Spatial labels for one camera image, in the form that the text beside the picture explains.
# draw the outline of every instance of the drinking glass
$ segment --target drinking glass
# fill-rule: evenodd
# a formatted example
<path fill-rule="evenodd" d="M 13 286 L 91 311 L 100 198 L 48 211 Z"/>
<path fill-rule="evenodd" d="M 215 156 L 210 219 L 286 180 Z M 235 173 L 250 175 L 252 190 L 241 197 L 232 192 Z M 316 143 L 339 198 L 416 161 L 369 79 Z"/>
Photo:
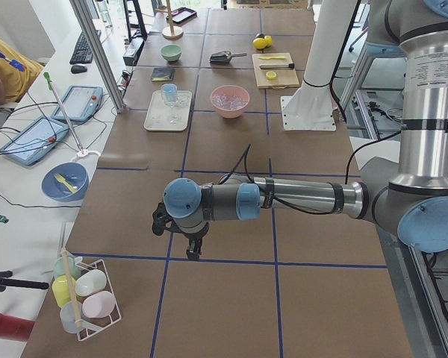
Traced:
<path fill-rule="evenodd" d="M 166 106 L 171 108 L 170 114 L 168 115 L 169 123 L 176 123 L 181 119 L 174 112 L 174 107 L 177 105 L 179 97 L 178 97 L 178 87 L 175 84 L 164 84 L 161 86 L 161 98 Z"/>

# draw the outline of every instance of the pink bowl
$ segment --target pink bowl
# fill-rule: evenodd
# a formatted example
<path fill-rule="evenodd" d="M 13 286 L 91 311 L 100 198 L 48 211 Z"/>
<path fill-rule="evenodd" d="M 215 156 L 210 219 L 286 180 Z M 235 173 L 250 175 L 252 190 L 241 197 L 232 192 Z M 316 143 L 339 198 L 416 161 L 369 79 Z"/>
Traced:
<path fill-rule="evenodd" d="M 231 84 L 217 87 L 211 93 L 211 103 L 223 118 L 237 118 L 247 108 L 250 95 L 242 87 Z"/>

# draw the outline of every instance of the bottle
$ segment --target bottle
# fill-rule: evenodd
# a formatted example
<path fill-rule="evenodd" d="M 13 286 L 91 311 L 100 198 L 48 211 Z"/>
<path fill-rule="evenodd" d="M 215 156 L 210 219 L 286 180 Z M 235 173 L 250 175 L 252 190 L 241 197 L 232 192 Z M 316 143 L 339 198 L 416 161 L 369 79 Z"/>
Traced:
<path fill-rule="evenodd" d="M 110 12 L 108 11 L 108 6 L 106 5 L 105 0 L 96 0 L 96 5 L 98 6 L 98 12 L 102 17 L 105 27 L 112 27 L 113 23 L 111 22 Z"/>

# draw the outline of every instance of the red cylinder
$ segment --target red cylinder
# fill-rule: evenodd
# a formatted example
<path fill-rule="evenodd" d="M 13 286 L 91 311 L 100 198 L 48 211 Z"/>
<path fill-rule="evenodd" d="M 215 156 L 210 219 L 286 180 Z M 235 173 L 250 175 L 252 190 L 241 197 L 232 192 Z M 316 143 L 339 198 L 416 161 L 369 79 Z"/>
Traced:
<path fill-rule="evenodd" d="M 0 313 L 0 339 L 26 342 L 34 326 L 33 321 Z"/>

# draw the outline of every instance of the yellow mug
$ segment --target yellow mug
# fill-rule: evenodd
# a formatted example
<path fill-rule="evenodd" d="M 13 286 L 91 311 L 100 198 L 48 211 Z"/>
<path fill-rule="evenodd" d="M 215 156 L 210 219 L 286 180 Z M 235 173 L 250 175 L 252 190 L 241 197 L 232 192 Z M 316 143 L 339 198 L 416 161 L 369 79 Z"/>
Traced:
<path fill-rule="evenodd" d="M 76 280 L 72 277 L 73 287 L 75 287 Z M 68 283 L 66 282 L 66 275 L 61 275 L 53 281 L 52 284 L 53 295 L 57 301 L 57 305 L 61 308 L 72 299 L 69 296 Z"/>

